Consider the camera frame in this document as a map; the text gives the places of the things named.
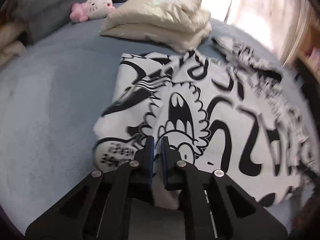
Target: black and white graphic print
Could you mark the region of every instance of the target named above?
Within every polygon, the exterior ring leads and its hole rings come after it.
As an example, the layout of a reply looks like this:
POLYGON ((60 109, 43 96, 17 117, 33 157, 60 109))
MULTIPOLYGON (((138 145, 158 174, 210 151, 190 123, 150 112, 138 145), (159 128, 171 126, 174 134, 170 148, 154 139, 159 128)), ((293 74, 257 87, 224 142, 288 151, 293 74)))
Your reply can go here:
POLYGON ((212 42, 215 49, 225 55, 228 62, 247 72, 252 73, 253 70, 259 77, 270 77, 276 82, 281 82, 282 74, 276 66, 259 57, 254 49, 244 41, 222 36, 212 38, 212 42))
POLYGON ((198 169, 222 169, 263 205, 279 203, 300 185, 299 160, 316 163, 301 115, 279 83, 195 50, 123 54, 113 103, 94 127, 95 164, 116 169, 147 135, 157 155, 167 136, 198 169))

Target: bolt head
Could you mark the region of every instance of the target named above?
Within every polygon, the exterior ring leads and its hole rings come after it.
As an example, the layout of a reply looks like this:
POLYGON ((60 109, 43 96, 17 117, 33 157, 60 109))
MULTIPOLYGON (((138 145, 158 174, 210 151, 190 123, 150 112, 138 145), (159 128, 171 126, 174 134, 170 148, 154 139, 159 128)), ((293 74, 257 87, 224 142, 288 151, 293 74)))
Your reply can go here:
POLYGON ((224 175, 224 172, 222 170, 215 170, 214 175, 221 178, 224 175))
POLYGON ((94 177, 94 178, 100 177, 101 174, 102 174, 102 172, 99 171, 99 170, 95 170, 95 171, 91 172, 91 176, 94 177))
POLYGON ((136 161, 136 160, 133 160, 133 161, 129 162, 129 165, 131 167, 138 167, 140 165, 140 163, 138 161, 136 161))
POLYGON ((180 160, 180 161, 177 161, 177 165, 178 165, 179 167, 184 167, 184 166, 187 165, 187 163, 186 163, 185 161, 183 161, 183 160, 180 160))

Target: bed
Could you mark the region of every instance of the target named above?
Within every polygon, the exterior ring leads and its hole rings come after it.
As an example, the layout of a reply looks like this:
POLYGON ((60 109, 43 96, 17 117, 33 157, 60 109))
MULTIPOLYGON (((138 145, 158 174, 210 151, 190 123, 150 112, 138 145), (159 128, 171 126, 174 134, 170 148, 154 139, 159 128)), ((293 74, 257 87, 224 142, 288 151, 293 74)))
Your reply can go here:
MULTIPOLYGON (((98 31, 102 21, 69 23, 27 47, 27 53, 0 72, 0 204, 22 234, 95 168, 92 147, 96 136, 92 128, 111 103, 121 54, 175 54, 155 43, 102 37, 98 31)), ((214 19, 211 24, 211 37, 244 40, 281 68, 276 58, 251 36, 214 19)), ((212 48, 211 39, 198 50, 223 59, 212 48)), ((308 105, 293 77, 283 71, 283 93, 301 110, 314 142, 313 151, 318 153, 317 133, 308 105)), ((305 187, 302 203, 311 192, 311 185, 305 187)), ((291 205, 292 201, 285 201, 268 208, 288 231, 291 205)), ((132 216, 134 225, 143 221, 149 226, 148 230, 132 226, 130 239, 147 239, 150 234, 153 239, 163 239, 163 228, 167 228, 166 239, 184 239, 183 215, 178 211, 135 202, 132 216)))

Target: plush toy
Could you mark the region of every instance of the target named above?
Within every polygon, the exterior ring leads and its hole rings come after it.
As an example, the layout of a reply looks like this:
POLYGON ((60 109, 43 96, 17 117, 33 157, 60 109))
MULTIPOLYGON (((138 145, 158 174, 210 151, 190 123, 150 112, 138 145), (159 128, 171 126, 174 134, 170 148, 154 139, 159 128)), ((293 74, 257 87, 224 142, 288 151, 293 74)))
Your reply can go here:
POLYGON ((74 23, 79 23, 105 18, 114 9, 112 0, 87 0, 85 3, 72 5, 70 19, 74 23))

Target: white pillow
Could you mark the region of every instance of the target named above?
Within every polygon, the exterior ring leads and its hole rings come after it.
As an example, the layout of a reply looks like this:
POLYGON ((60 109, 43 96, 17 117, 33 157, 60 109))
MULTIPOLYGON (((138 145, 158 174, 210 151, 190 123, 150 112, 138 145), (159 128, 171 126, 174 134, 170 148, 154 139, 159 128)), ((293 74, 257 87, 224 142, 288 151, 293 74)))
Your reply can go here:
POLYGON ((167 44, 176 52, 196 48, 212 30, 210 22, 196 33, 178 32, 151 24, 127 23, 103 32, 103 35, 130 40, 155 41, 167 44))
POLYGON ((180 32, 197 32, 206 27, 210 12, 202 0, 128 0, 105 19, 102 34, 127 23, 148 23, 180 32))

